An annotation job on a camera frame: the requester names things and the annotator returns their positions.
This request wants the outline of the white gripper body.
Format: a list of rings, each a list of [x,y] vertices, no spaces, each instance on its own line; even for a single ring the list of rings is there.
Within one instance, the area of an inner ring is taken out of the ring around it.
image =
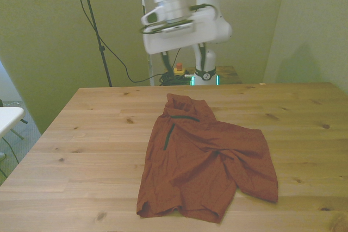
[[[203,41],[203,27],[197,23],[186,23],[179,26],[161,29],[156,33],[149,30],[143,34],[145,50],[148,54],[170,51]]]

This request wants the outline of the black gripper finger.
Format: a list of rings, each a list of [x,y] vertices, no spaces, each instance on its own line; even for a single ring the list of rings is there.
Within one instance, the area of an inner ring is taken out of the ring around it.
[[[161,58],[163,60],[164,66],[167,71],[173,71],[172,66],[170,64],[169,54],[168,52],[161,52]]]
[[[203,70],[206,62],[206,44],[200,43],[198,47],[201,55],[200,68]]]

